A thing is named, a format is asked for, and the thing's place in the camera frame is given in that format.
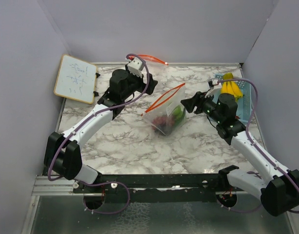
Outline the clear zip top bag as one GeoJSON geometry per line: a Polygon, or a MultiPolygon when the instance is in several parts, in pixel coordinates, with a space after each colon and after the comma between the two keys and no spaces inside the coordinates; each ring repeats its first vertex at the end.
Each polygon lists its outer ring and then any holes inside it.
{"type": "MultiPolygon", "coordinates": [[[[146,62],[148,70],[152,75],[163,73],[169,65],[167,62],[162,61],[161,59],[156,58],[154,56],[150,56],[150,55],[138,55],[138,56],[146,62]]],[[[134,57],[135,57],[134,55],[127,55],[126,59],[131,61],[134,57]]]]}
{"type": "MultiPolygon", "coordinates": [[[[184,106],[181,104],[181,100],[185,97],[185,90],[186,90],[186,84],[182,83],[164,94],[162,94],[145,112],[141,114],[142,119],[151,125],[152,130],[159,134],[160,131],[158,130],[158,127],[152,124],[152,121],[159,116],[167,115],[168,117],[171,117],[171,112],[174,110],[174,108],[178,105],[184,106]]],[[[184,114],[182,115],[182,118],[178,121],[175,121],[175,124],[173,125],[173,132],[180,127],[183,122],[186,120],[187,114],[186,109],[184,114]]]]}

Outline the pink fake grape bunch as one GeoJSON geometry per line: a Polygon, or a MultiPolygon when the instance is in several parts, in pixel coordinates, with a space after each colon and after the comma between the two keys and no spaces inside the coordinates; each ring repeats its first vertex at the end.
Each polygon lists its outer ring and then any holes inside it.
{"type": "Polygon", "coordinates": [[[156,127],[163,127],[163,126],[172,127],[175,124],[175,120],[173,117],[168,117],[167,115],[163,115],[163,116],[156,117],[152,121],[152,124],[155,125],[156,127]]]}

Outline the yellow fake banana bunch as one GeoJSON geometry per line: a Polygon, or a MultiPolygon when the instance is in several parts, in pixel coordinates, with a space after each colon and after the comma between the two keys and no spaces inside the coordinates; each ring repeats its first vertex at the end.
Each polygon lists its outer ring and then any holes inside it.
{"type": "Polygon", "coordinates": [[[234,76],[232,73],[226,73],[223,75],[223,80],[228,80],[227,82],[222,83],[221,94],[228,93],[234,96],[235,101],[238,102],[239,99],[243,97],[243,93],[240,88],[234,81],[229,81],[233,79],[234,76]]]}

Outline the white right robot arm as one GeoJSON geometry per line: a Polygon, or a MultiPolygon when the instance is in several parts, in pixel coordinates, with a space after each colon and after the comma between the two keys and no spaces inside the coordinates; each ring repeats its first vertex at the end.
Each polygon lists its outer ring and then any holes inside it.
{"type": "Polygon", "coordinates": [[[213,119],[219,136],[245,156],[260,174],[257,178],[237,166],[224,168],[217,179],[221,190],[242,189],[259,199],[272,216],[297,212],[294,208],[299,206],[299,171],[284,167],[252,138],[245,125],[236,118],[238,105],[233,95],[220,94],[214,102],[205,93],[197,92],[192,98],[181,100],[181,104],[189,113],[204,113],[213,119]]]}

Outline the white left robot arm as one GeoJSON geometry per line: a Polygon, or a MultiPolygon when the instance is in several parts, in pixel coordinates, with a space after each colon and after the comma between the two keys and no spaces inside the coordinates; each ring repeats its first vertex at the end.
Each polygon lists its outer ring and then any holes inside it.
{"type": "Polygon", "coordinates": [[[150,73],[147,73],[147,82],[144,83],[142,77],[128,69],[114,70],[108,89],[90,113],[63,133],[49,135],[44,157],[48,180],[55,180],[51,176],[51,172],[55,172],[59,178],[81,181],[88,191],[97,192],[101,188],[100,173],[82,162],[81,148],[99,129],[114,120],[126,105],[137,100],[135,92],[151,95],[157,84],[150,73]]]}

